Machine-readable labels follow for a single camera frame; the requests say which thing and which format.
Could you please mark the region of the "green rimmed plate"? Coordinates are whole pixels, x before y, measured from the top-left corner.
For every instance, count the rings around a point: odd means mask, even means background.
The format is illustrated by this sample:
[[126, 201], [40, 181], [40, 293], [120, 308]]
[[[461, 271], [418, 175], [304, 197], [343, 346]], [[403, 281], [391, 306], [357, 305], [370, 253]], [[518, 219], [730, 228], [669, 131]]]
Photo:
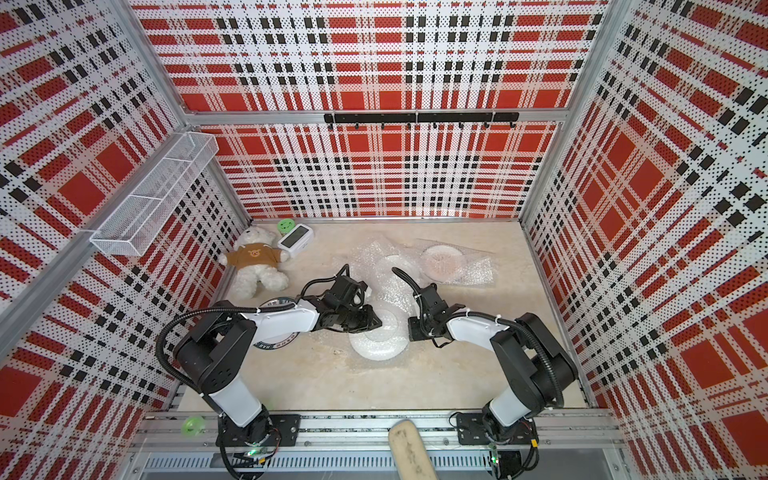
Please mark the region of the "green rimmed plate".
[[[261, 307], [272, 307], [293, 304], [289, 297], [275, 297], [261, 304]], [[254, 337], [253, 346], [260, 350], [277, 350], [292, 343], [299, 336], [298, 332], [287, 330], [268, 330], [266, 334], [257, 334]]]
[[350, 334], [352, 349], [366, 360], [383, 362], [400, 355], [408, 345], [408, 338], [400, 332], [385, 331], [385, 338], [375, 337], [375, 332]]

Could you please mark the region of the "green rimmed plate front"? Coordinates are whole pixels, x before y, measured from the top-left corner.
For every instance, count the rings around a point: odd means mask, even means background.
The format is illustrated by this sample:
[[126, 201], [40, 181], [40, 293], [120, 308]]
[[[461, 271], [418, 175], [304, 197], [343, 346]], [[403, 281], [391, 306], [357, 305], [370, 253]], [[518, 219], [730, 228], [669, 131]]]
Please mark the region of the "green rimmed plate front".
[[[293, 304], [289, 297], [275, 297], [261, 304], [261, 307], [272, 307]], [[299, 336], [298, 332], [287, 330], [268, 330], [266, 334], [257, 334], [254, 337], [253, 346], [260, 350], [277, 350], [292, 343]]]

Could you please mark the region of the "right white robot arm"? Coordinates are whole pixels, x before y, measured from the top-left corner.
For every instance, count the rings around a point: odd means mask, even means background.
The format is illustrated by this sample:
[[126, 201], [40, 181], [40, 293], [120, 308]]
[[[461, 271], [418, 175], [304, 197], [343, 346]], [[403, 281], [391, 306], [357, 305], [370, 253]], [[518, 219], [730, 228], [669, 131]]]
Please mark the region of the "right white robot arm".
[[437, 286], [415, 287], [418, 313], [409, 319], [413, 341], [430, 340], [442, 348], [469, 343], [495, 354], [507, 387], [484, 411], [500, 427], [510, 427], [549, 408], [564, 406], [564, 389], [578, 377], [570, 356], [535, 314], [509, 320], [500, 315], [450, 306]]

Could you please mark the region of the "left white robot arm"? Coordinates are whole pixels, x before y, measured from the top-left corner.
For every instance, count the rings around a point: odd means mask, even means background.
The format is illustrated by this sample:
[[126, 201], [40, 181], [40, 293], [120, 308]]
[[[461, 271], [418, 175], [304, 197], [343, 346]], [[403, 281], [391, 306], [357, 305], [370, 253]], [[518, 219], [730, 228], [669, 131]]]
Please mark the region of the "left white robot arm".
[[219, 302], [189, 311], [166, 324], [155, 357], [166, 373], [194, 390], [239, 428], [266, 422], [263, 404], [250, 392], [240, 369], [254, 343], [292, 334], [330, 330], [360, 334], [383, 326], [366, 302], [367, 284], [336, 275], [308, 282], [293, 300], [259, 307]]

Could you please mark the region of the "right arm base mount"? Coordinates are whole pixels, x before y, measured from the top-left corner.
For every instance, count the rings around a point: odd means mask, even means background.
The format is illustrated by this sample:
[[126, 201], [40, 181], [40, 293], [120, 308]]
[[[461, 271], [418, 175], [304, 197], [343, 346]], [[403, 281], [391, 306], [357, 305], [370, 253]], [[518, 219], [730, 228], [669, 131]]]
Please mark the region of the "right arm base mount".
[[510, 426], [501, 424], [490, 412], [453, 412], [448, 422], [464, 446], [488, 448], [492, 479], [518, 479], [539, 464], [539, 436], [533, 419], [521, 418]]

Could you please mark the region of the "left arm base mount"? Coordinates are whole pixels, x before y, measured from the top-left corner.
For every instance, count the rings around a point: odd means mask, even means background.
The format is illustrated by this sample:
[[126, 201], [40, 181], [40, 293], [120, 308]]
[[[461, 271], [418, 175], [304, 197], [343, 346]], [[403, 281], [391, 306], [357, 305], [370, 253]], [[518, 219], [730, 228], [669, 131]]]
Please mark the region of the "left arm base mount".
[[[240, 427], [226, 414], [217, 417], [216, 446], [227, 472], [235, 479], [256, 479], [260, 472], [246, 472], [245, 468], [264, 466], [276, 456], [280, 447], [296, 444], [301, 416], [297, 414], [260, 413], [248, 425]], [[263, 447], [272, 451], [256, 457], [246, 452], [229, 453], [233, 448], [249, 447], [259, 450]]]

